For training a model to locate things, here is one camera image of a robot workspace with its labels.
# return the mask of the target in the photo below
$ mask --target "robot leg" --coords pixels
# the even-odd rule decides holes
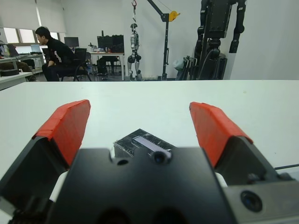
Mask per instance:
[[[134,61],[135,60],[133,60],[132,56],[128,57],[128,71],[129,71],[129,77],[131,81],[133,81],[132,63],[134,63]]]
[[[137,55],[136,57],[136,62],[135,62],[135,69],[136,69],[136,80],[137,81],[142,81],[142,74],[141,71],[139,70],[139,61],[141,60],[141,56]]]

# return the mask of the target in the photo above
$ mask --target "bottle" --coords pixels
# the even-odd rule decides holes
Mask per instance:
[[[7,45],[4,45],[3,48],[4,48],[4,52],[3,52],[4,57],[10,57]]]

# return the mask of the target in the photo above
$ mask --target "man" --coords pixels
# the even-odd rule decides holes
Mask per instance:
[[[6,43],[4,43],[2,40],[0,40],[0,56],[4,56],[4,47],[3,47],[4,45],[6,45]],[[18,69],[21,69],[23,72],[32,72],[30,67],[25,62],[17,61],[16,63],[17,63]],[[14,69],[14,65],[12,62],[0,63],[0,70],[10,70],[10,69]],[[29,81],[36,80],[35,76],[28,76],[26,78],[28,78]]]
[[[51,37],[50,31],[46,27],[36,30],[38,41],[42,45],[47,45],[50,52],[48,64],[43,65],[43,73],[48,82],[59,82],[59,76],[67,76],[75,73],[75,55],[64,43]]]

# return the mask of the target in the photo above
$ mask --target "white table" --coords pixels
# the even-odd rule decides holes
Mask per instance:
[[[18,59],[16,59],[15,57],[6,57],[6,58],[0,59],[0,64],[12,62],[14,65],[14,69],[18,69],[17,61],[18,61]]]
[[[125,80],[125,72],[124,72],[124,55],[125,53],[105,53],[105,52],[90,52],[91,55],[97,55],[98,59],[100,56],[117,56],[120,58],[120,64],[121,64],[121,79],[122,81]]]
[[[16,57],[18,60],[28,60],[28,59],[36,59],[36,58],[40,58],[42,65],[45,64],[44,58],[43,58],[43,54],[39,55],[39,54],[35,54],[35,55],[22,55],[22,56],[18,56]]]
[[[220,107],[272,166],[296,164],[298,95],[299,81],[23,83],[0,92],[0,178],[57,107],[82,99],[91,112],[81,148],[110,149],[138,128],[177,147],[198,147],[189,112],[197,101]]]
[[[0,90],[6,89],[8,87],[26,82],[27,76],[32,75],[32,72],[20,72],[15,76],[0,77]]]

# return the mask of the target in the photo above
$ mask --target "hook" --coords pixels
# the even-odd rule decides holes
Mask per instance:
[[[136,0],[133,0],[133,1],[132,1],[132,6],[133,6],[133,7],[136,7],[136,6],[137,6],[137,2],[136,2]]]

